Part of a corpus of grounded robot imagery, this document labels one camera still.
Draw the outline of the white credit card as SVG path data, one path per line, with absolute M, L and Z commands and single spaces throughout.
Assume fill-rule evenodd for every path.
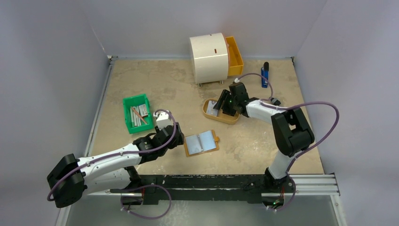
M 206 114 L 209 114 L 211 116 L 217 117 L 219 114 L 219 109 L 215 109 L 214 105 L 208 105 L 207 106 L 207 110 L 206 110 Z

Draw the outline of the yellow leather card holder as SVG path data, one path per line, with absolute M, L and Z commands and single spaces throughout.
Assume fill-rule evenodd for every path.
M 219 150 L 220 138 L 214 130 L 208 130 L 197 135 L 184 138 L 184 149 L 187 157 Z

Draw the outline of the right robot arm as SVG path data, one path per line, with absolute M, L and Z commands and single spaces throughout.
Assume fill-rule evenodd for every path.
M 315 141 L 313 131 L 299 107 L 279 107 L 264 100 L 248 96 L 242 82 L 224 89 L 215 105 L 217 110 L 234 116 L 243 115 L 272 125 L 278 152 L 265 170 L 264 185 L 271 192 L 282 187 L 294 159 Z

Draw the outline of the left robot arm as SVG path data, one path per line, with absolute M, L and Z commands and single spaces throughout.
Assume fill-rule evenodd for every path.
M 91 157 L 76 158 L 68 154 L 61 158 L 47 176 L 49 202 L 64 208 L 76 203 L 85 195 L 108 189 L 127 190 L 140 188 L 134 167 L 154 161 L 167 150 L 184 144 L 180 125 L 172 123 L 156 127 L 154 133 L 136 139 L 122 148 Z

